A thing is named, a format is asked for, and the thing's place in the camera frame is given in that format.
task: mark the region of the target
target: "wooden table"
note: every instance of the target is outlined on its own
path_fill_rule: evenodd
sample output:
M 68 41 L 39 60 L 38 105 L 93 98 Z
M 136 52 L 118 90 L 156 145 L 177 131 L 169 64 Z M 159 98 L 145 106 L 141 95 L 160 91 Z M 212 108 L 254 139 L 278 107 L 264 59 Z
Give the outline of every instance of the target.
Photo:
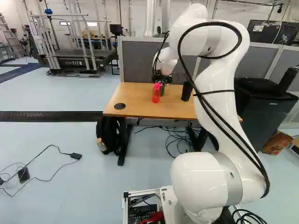
M 164 96 L 155 104 L 151 101 L 153 84 L 120 83 L 103 114 L 131 118 L 196 120 L 193 97 L 187 102 L 182 101 L 182 89 L 182 85 L 166 86 Z M 126 107 L 117 110 L 114 108 L 117 103 L 124 103 Z
M 182 89 L 182 85 L 166 86 L 164 96 L 160 97 L 159 103 L 155 104 L 152 102 L 153 84 L 122 82 L 117 87 L 103 111 L 103 115 L 125 118 L 197 120 L 193 97 L 187 102 L 182 101 Z M 121 110 L 115 109 L 114 106 L 119 103 L 125 104 L 125 108 Z M 118 159 L 119 166 L 124 164 L 132 127 L 132 125 L 127 125 L 127 129 L 125 130 L 125 133 L 123 133 L 125 140 L 122 143 L 120 150 Z M 191 127 L 187 127 L 186 129 L 190 136 L 194 151 L 200 151 L 202 149 L 207 137 L 211 139 L 215 148 L 218 149 L 216 138 L 204 128 L 201 129 L 197 137 Z

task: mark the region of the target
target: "ceiling pipe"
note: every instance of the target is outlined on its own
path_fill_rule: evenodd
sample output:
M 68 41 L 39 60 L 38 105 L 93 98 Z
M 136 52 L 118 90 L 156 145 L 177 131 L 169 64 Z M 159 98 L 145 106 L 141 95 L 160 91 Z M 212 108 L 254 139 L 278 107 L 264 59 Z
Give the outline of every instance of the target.
M 162 33 L 169 31 L 170 0 L 162 0 Z
M 153 36 L 155 32 L 156 0 L 146 1 L 144 36 Z

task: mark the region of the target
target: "robotic arm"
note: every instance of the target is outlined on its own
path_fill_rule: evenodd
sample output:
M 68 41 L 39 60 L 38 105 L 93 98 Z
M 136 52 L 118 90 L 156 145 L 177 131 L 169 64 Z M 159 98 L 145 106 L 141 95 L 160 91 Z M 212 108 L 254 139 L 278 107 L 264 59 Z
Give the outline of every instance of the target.
M 237 22 L 215 22 L 206 17 L 203 5 L 190 5 L 172 25 L 169 47 L 154 59 L 157 70 L 165 76 L 172 73 L 181 55 L 211 59 L 210 66 L 194 82 L 189 81 L 197 94 L 194 97 L 197 119 L 216 137 L 219 151 L 182 154 L 171 166 L 175 195 L 185 213 L 198 224 L 215 221 L 223 206 L 258 200 L 268 193 L 270 186 L 238 120 L 233 93 L 235 70 L 249 48 L 249 34 Z M 193 29 L 196 24 L 203 25 Z

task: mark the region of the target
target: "window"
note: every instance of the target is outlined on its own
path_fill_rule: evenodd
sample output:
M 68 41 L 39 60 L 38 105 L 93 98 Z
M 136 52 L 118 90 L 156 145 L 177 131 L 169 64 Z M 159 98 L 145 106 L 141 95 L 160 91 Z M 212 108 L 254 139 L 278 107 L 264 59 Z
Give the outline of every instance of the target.
M 67 26 L 67 24 L 66 24 L 65 21 L 59 21 L 59 24 L 60 24 L 61 26 Z
M 87 22 L 87 25 L 89 27 L 97 27 L 98 26 L 98 23 L 97 22 Z

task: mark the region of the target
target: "red bottle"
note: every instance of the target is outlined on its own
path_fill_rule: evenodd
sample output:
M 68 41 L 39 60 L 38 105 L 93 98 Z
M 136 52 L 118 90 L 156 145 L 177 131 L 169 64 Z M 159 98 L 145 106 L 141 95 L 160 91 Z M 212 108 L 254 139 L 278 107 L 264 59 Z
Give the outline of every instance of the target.
M 154 84 L 153 97 L 152 97 L 153 103 L 158 103 L 160 100 L 160 87 L 161 87 L 160 83 Z

